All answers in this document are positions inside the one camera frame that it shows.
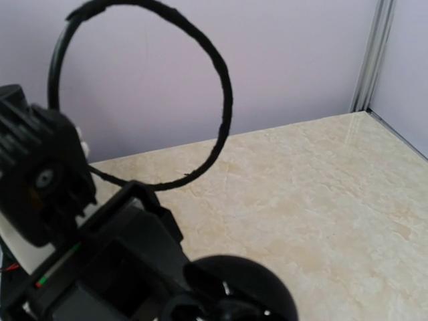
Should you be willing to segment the black round earbud case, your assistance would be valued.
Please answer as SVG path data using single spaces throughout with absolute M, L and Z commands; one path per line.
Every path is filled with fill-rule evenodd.
M 244 257 L 214 255 L 183 268 L 189 287 L 174 295 L 159 320 L 298 320 L 284 283 L 265 266 Z

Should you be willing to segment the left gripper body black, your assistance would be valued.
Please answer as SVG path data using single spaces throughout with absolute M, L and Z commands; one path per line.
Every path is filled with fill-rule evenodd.
M 185 291 L 183 235 L 155 192 L 132 181 L 108 200 L 75 240 L 50 255 L 1 299 L 3 320 L 146 320 Z

